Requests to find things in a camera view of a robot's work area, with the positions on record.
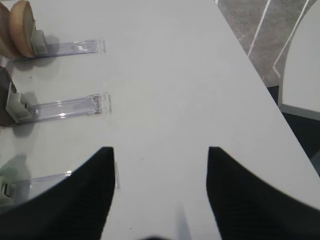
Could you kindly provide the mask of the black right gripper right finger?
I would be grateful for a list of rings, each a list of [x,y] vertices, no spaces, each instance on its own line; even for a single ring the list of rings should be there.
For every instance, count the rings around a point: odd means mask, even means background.
[[[276,189],[220,147],[210,147],[206,192],[223,240],[318,240],[320,211]]]

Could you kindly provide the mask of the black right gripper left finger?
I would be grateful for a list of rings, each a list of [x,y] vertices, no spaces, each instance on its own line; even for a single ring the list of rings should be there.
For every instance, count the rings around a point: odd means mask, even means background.
[[[2,240],[99,240],[116,186],[112,147],[102,147],[71,176],[0,215]]]

